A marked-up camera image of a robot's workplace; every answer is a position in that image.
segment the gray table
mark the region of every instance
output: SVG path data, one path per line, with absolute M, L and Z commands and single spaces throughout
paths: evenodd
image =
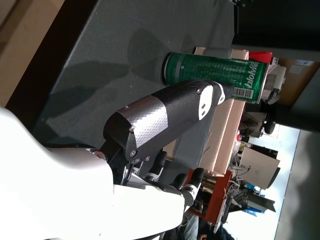
M 169 52 L 230 47 L 233 13 L 227 0 L 98 1 L 32 134 L 100 147 L 111 114 L 165 87 Z

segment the screw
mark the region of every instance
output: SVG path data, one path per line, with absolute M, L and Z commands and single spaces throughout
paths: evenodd
M 132 150 L 132 152 L 130 152 L 130 158 L 133 158 L 135 155 L 137 155 L 137 151 Z

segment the robotic hand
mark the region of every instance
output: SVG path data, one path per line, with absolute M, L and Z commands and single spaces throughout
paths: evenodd
M 183 188 L 183 174 L 160 184 L 160 150 L 232 92 L 198 80 L 166 87 L 115 112 L 99 150 L 45 148 L 0 108 L 0 239 L 153 239 L 177 227 L 204 170 L 193 171 Z M 155 153 L 149 173 L 138 177 Z

